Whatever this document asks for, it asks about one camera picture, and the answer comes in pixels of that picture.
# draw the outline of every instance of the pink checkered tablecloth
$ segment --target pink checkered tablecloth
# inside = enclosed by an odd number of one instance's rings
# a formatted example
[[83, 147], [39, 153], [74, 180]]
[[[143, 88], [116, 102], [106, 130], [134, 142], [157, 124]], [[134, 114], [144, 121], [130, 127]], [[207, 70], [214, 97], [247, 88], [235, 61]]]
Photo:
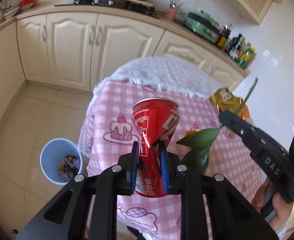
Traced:
[[[150, 97], [169, 98], [178, 103], [181, 120], [168, 150], [181, 159], [189, 149], [177, 145], [176, 141], [183, 138], [186, 131], [194, 127], [203, 129], [220, 125], [217, 112], [205, 98], [158, 91], [128, 81], [108, 80], [87, 110], [78, 143], [82, 152], [90, 157], [87, 166], [89, 176], [100, 174], [117, 164], [120, 155], [131, 151], [132, 143], [138, 140], [138, 133], [130, 121], [133, 105]], [[126, 127], [131, 136], [114, 139], [111, 133], [115, 127]], [[210, 149], [206, 175], [222, 173], [251, 202], [260, 186], [261, 172], [249, 153], [237, 136], [228, 138], [225, 130], [222, 130]], [[118, 196], [118, 220], [154, 239], [180, 239], [180, 212], [181, 202], [178, 195], [162, 198], [146, 198], [138, 194], [130, 197]], [[211, 238], [209, 220], [207, 224]]]

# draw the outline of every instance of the green leaf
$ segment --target green leaf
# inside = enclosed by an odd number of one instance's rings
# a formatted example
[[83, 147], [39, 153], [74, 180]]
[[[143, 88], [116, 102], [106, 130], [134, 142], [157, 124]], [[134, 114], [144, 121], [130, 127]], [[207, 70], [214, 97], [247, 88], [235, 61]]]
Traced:
[[194, 148], [183, 158], [181, 164], [193, 168], [197, 173], [204, 175], [209, 163], [209, 147]]
[[194, 134], [185, 136], [184, 138], [180, 139], [177, 144], [185, 145], [190, 148], [209, 148], [217, 138], [220, 130], [221, 127], [203, 129]]

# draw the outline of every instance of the tile floor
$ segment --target tile floor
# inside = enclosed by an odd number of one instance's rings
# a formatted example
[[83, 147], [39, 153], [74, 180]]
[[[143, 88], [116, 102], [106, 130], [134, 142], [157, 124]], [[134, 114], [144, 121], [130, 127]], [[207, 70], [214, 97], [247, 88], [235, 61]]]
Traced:
[[77, 143], [90, 96], [28, 85], [0, 135], [0, 225], [20, 230], [61, 189], [42, 174], [42, 147], [56, 137]]

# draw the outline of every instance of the cabinet handle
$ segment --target cabinet handle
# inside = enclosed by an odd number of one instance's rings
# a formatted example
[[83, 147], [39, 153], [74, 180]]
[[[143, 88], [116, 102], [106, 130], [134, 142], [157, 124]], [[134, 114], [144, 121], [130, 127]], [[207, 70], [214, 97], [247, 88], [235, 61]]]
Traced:
[[212, 67], [210, 67], [208, 70], [206, 70], [206, 73], [208, 74], [208, 75], [211, 75], [211, 71], [212, 71], [213, 69], [212, 69]]
[[102, 27], [99, 26], [98, 27], [98, 33], [97, 33], [97, 37], [96, 37], [96, 42], [95, 45], [98, 47], [100, 42], [101, 42], [101, 33], [102, 33]]
[[186, 60], [189, 60], [189, 61], [196, 62], [196, 59], [194, 59], [193, 57], [189, 57], [189, 56], [184, 55], [184, 54], [182, 54], [182, 53], [180, 53], [180, 52], [177, 52], [177, 54], [178, 54], [179, 57], [181, 57], [181, 58], [183, 58], [183, 59], [186, 59]]
[[89, 33], [89, 39], [88, 39], [88, 44], [91, 46], [92, 43], [93, 43], [93, 34], [94, 34], [94, 31], [95, 31], [95, 26], [94, 25], [91, 25], [90, 26], [90, 33]]
[[43, 42], [46, 42], [46, 37], [47, 37], [47, 30], [46, 30], [46, 25], [44, 24], [42, 26], [42, 40], [43, 40]]

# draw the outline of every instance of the green appliance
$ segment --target green appliance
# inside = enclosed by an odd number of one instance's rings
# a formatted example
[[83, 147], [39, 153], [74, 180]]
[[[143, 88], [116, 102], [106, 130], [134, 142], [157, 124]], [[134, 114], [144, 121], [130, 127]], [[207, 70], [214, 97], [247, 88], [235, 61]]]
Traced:
[[188, 29], [199, 34], [212, 43], [215, 43], [218, 40], [219, 23], [204, 11], [189, 12], [188, 16], [185, 18], [184, 24]]

